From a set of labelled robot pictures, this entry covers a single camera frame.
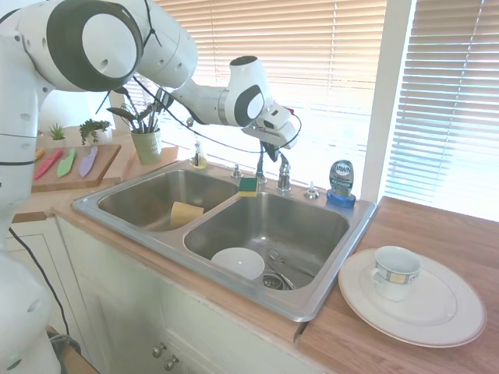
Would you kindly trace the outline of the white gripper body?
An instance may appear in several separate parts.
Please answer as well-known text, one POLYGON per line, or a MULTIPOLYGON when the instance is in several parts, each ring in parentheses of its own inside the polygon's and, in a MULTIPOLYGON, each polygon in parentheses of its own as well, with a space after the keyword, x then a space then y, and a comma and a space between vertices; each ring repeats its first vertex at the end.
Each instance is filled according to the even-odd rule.
POLYGON ((291 121, 278 124, 269 121, 254 122, 243 128, 242 132, 276 147, 292 149, 296 144, 297 131, 291 121))

